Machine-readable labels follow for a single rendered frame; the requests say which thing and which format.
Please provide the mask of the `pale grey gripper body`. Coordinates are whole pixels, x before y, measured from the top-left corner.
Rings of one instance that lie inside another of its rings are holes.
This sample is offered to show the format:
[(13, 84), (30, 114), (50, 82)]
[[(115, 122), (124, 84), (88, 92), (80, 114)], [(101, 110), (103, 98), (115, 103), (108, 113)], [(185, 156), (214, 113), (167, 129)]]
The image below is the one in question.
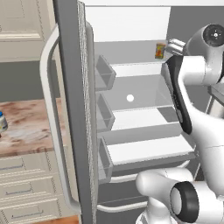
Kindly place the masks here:
[(172, 38), (168, 40), (165, 50), (168, 53), (172, 53), (175, 55), (183, 55), (185, 51), (185, 45), (186, 45), (185, 42), (178, 40), (176, 38)]

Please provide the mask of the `white fridge shelf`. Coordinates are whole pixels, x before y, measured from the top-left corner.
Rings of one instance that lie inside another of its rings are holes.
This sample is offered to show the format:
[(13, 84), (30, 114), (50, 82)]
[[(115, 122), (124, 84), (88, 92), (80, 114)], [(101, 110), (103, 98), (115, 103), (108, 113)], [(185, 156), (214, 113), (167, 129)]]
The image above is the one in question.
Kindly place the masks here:
[(114, 64), (117, 77), (143, 76), (143, 75), (159, 75), (161, 73), (163, 62), (149, 63), (130, 63), (130, 64)]
[(180, 136), (120, 143), (108, 146), (114, 165), (125, 165), (146, 160), (168, 158), (193, 152), (193, 147)]
[(173, 107), (140, 108), (115, 111), (112, 130), (127, 130), (177, 123), (179, 120)]

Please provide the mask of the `grey fridge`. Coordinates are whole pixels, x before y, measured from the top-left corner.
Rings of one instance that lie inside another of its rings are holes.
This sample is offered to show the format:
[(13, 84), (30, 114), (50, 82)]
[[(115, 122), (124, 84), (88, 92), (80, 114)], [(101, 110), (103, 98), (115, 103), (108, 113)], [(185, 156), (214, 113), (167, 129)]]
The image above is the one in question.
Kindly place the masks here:
[[(85, 0), (86, 19), (94, 32), (94, 52), (114, 64), (163, 62), (173, 55), (164, 50), (162, 59), (155, 58), (157, 43), (169, 39), (185, 43), (202, 27), (217, 24), (224, 27), (224, 0)], [(224, 80), (212, 86), (187, 85), (192, 105), (210, 116), (224, 119)], [(113, 87), (102, 93), (112, 110), (175, 107), (163, 75), (115, 77)], [(127, 95), (134, 95), (128, 102)], [(164, 168), (186, 168), (195, 181), (204, 174), (193, 138), (178, 122), (134, 129), (98, 132), (107, 147), (182, 135), (193, 147), (185, 155), (164, 157), (130, 164), (114, 165), (111, 180), (100, 185), (98, 205), (119, 207), (147, 201), (137, 190), (139, 172)], [(120, 213), (97, 209), (97, 224), (136, 224), (145, 210), (139, 208)]]

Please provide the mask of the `grey fridge door bin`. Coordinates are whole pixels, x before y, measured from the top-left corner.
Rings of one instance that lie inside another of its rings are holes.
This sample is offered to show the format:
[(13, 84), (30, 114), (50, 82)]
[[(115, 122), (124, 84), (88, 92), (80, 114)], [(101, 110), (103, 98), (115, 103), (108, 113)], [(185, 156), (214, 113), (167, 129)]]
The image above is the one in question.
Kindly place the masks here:
[(110, 131), (115, 121), (115, 116), (102, 93), (96, 94), (96, 120), (98, 132)]
[(106, 184), (111, 180), (113, 162), (109, 155), (109, 150), (105, 144), (104, 138), (101, 136), (98, 141), (98, 177), (99, 184)]
[(100, 54), (94, 56), (95, 90), (106, 91), (113, 87), (116, 72)]

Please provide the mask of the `grey fridge door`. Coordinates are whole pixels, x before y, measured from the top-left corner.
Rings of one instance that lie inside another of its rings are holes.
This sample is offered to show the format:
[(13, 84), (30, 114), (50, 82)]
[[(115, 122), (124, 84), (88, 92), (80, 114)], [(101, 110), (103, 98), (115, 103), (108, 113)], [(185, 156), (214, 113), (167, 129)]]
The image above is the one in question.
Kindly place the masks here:
[(73, 149), (82, 224), (97, 224), (98, 153), (88, 69), (85, 5), (79, 0), (53, 0), (59, 26), (66, 109)]

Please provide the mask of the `orange and green box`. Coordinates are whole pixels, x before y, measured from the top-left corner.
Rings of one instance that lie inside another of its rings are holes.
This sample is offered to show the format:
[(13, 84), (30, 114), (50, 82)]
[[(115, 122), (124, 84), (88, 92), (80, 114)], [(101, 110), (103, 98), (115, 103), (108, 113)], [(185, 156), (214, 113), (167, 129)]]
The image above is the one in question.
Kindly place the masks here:
[(157, 45), (156, 45), (156, 52), (155, 52), (155, 58), (156, 59), (160, 59), (161, 60), (164, 57), (165, 47), (166, 47), (166, 44), (164, 44), (164, 43), (157, 43)]

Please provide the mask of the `cream drawer front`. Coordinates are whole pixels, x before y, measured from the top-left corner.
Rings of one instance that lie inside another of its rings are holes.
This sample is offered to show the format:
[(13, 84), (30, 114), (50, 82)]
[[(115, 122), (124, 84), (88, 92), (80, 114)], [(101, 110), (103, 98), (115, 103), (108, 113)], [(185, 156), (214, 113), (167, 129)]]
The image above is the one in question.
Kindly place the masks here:
[[(44, 210), (40, 215), (12, 219), (11, 216), (19, 214), (30, 214)], [(47, 199), (27, 204), (0, 207), (0, 224), (32, 224), (39, 221), (48, 221), (60, 216), (56, 199)]]
[(32, 172), (48, 172), (48, 164), (46, 158), (39, 154), (27, 154), (16, 157), (0, 158), (0, 168), (9, 167), (14, 165), (21, 165), (24, 167), (11, 169), (8, 171), (0, 171), (0, 177), (24, 175)]
[[(5, 195), (5, 192), (23, 191), (32, 189), (31, 192), (22, 194)], [(51, 195), (56, 193), (56, 187), (53, 185), (52, 177), (32, 178), (17, 182), (0, 184), (0, 200), (16, 200), (19, 198), (38, 197), (42, 195)]]

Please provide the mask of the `white jar with blue lid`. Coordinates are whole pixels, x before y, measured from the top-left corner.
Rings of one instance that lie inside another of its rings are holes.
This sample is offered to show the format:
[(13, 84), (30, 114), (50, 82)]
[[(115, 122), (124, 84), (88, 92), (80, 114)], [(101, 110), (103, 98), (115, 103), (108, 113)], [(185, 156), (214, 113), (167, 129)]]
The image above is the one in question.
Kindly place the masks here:
[(6, 131), (8, 129), (8, 123), (4, 116), (4, 113), (0, 111), (0, 133)]

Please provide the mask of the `cream wall cupboard door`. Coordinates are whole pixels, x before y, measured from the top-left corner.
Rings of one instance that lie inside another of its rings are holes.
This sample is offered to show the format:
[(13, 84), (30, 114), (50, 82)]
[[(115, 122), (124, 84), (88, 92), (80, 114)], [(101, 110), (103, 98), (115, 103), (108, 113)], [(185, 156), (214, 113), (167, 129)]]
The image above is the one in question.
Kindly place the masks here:
[(0, 62), (39, 60), (54, 24), (53, 0), (0, 0)]

